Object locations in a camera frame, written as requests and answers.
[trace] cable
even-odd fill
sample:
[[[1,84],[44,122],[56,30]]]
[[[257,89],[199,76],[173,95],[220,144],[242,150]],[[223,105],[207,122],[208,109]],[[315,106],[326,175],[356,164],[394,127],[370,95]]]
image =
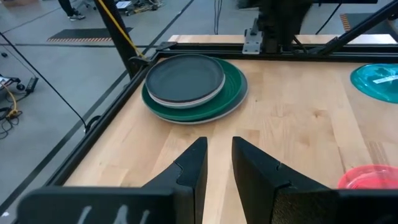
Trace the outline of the cable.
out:
[[[16,126],[16,125],[19,124],[19,115],[21,115],[21,114],[22,114],[22,111],[18,112],[18,114],[16,114],[16,116],[13,117],[12,119],[5,119],[5,120],[1,123],[1,129],[2,129],[2,131],[0,132],[0,140],[5,139],[5,138],[8,136],[9,131],[10,131],[12,128],[14,128],[14,126]],[[8,124],[10,125],[9,128],[5,128],[5,127],[4,127],[4,124],[5,124],[6,122],[8,122]]]
[[[155,2],[152,1],[152,0],[148,0],[148,1],[149,1],[151,4],[153,4],[153,5],[157,6],[157,7],[163,6],[163,3],[160,2],[159,0],[155,0]]]
[[[220,24],[221,9],[223,7],[223,0],[214,0],[214,34],[218,35],[218,26]]]
[[[24,98],[27,98],[29,96],[29,94],[27,93],[12,93],[14,96],[20,96],[23,95],[22,97],[17,99],[17,102],[20,102],[21,100],[23,100]],[[6,95],[6,100],[10,103],[13,103],[12,99],[9,99],[9,95]]]
[[[300,46],[300,47],[303,49],[304,53],[307,53],[307,52],[308,52],[307,49],[306,49],[306,48],[304,47],[304,45],[298,40],[298,38],[297,38],[296,36],[293,37],[293,40],[294,40],[294,42],[296,42],[296,44],[297,44],[298,46]]]
[[[318,29],[318,31],[315,33],[316,35],[318,35],[321,30],[328,24],[328,22],[330,21],[330,19],[335,15],[335,13],[337,12],[338,8],[340,8],[340,6],[342,5],[343,0],[340,0],[339,4],[337,5],[336,9],[330,14],[329,18],[326,20],[326,22],[321,26],[321,28]]]
[[[15,59],[17,59],[18,62],[21,63],[21,65],[22,65],[23,67],[25,67],[34,77],[37,78],[36,74],[35,74],[34,72],[32,72],[32,70],[29,69],[24,63],[22,63],[21,60],[19,60],[19,58],[17,58],[10,50],[8,50],[7,47],[5,47],[5,46],[3,46],[3,47],[4,47],[4,49],[6,49],[6,50],[8,51],[9,54],[11,54]]]
[[[102,0],[98,0],[99,4],[101,7],[105,10],[109,18],[111,18],[112,22],[114,25],[118,28],[120,33],[123,35],[123,37],[130,43],[131,47],[137,52],[138,55],[140,55],[142,58],[146,59],[146,57],[138,50],[138,48],[134,45],[132,40],[128,37],[128,35],[123,31],[122,27],[120,27],[119,23],[116,21],[116,19],[112,16],[111,12],[109,9],[105,6],[104,2]]]
[[[19,52],[19,50],[14,46],[14,44],[12,44],[11,41],[6,36],[4,36],[2,32],[0,32],[0,36],[3,37],[4,40],[15,50],[15,52],[17,52],[17,54],[21,56],[21,58],[24,59],[24,61],[50,86],[50,88],[62,99],[62,101],[68,105],[68,107],[79,117],[84,127],[86,128],[87,125],[85,123],[85,120],[80,116],[79,113],[77,113],[77,111],[69,104],[69,102],[58,92],[58,90],[55,89],[55,87],[51,85],[51,83],[25,58],[25,56]]]
[[[0,85],[2,85],[2,87],[8,92],[8,94],[12,98],[12,103],[14,105],[13,109],[11,109],[8,112],[8,114],[6,115],[6,119],[11,119],[11,118],[15,117],[19,113],[18,108],[17,108],[17,100],[15,99],[14,94],[11,93],[11,91],[8,89],[8,87],[5,84],[0,83]]]

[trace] red plate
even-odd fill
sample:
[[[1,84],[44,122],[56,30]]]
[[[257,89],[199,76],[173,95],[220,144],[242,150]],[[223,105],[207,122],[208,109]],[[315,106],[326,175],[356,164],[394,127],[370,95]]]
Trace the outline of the red plate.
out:
[[[398,167],[367,165],[349,170],[338,182],[339,189],[398,189]]]

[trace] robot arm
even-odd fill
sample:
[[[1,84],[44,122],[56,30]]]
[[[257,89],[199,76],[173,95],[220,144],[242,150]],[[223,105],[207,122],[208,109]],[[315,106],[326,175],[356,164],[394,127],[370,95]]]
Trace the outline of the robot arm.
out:
[[[291,48],[311,6],[312,0],[263,0],[257,20],[258,30],[262,31],[262,52]]]

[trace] plate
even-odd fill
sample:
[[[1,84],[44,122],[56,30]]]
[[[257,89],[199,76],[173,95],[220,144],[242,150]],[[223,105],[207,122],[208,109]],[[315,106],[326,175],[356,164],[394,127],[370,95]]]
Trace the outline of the plate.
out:
[[[364,94],[389,103],[398,103],[398,65],[372,64],[351,74],[352,84]]]
[[[338,182],[339,189],[398,189],[398,167],[365,165],[352,168]]]
[[[175,124],[184,124],[184,125],[194,125],[194,124],[203,124],[203,123],[207,123],[210,121],[214,121],[217,119],[220,119],[222,117],[225,117],[227,115],[229,115],[230,113],[232,113],[236,108],[238,108],[244,101],[244,99],[246,98],[246,96],[248,95],[248,81],[246,80],[246,77],[243,75],[243,73],[241,73],[241,78],[242,78],[242,89],[241,92],[239,93],[238,97],[233,100],[231,102],[230,105],[228,105],[225,109],[223,109],[222,111],[218,112],[217,114],[214,114],[213,116],[210,116],[208,118],[203,118],[203,119],[199,119],[196,121],[173,121],[173,120],[169,120],[169,119],[165,119],[162,118],[160,116],[158,116],[160,119],[171,122],[171,123],[175,123]]]
[[[200,100],[216,91],[224,79],[214,59],[196,54],[170,57],[152,67],[146,88],[152,96],[171,103]]]
[[[195,121],[210,117],[225,109],[240,93],[242,79],[240,71],[232,64],[215,58],[221,64],[225,73],[225,84],[221,91],[209,102],[195,108],[185,110],[167,108],[156,103],[148,94],[147,88],[142,87],[142,100],[156,115],[174,121]]]
[[[167,101],[162,101],[158,98],[156,98],[155,96],[153,96],[151,93],[148,92],[149,96],[158,104],[168,107],[168,108],[175,108],[175,109],[188,109],[188,108],[194,108],[196,106],[200,106],[202,104],[205,104],[207,102],[209,102],[211,99],[213,99],[224,87],[225,84],[225,76],[223,78],[223,81],[221,82],[220,87],[218,87],[216,89],[216,91],[214,91],[213,93],[211,93],[210,95],[200,99],[200,100],[195,100],[192,102],[188,102],[188,103],[170,103]]]

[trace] person's leg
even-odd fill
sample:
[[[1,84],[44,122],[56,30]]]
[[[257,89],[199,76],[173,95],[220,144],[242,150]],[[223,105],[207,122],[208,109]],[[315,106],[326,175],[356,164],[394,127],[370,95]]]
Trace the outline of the person's leg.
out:
[[[80,14],[80,12],[72,8],[70,0],[58,0],[58,2],[71,21],[82,20],[85,18],[85,16]]]
[[[61,8],[65,11],[68,17],[71,17],[75,14],[69,0],[58,0],[58,2],[60,3]]]

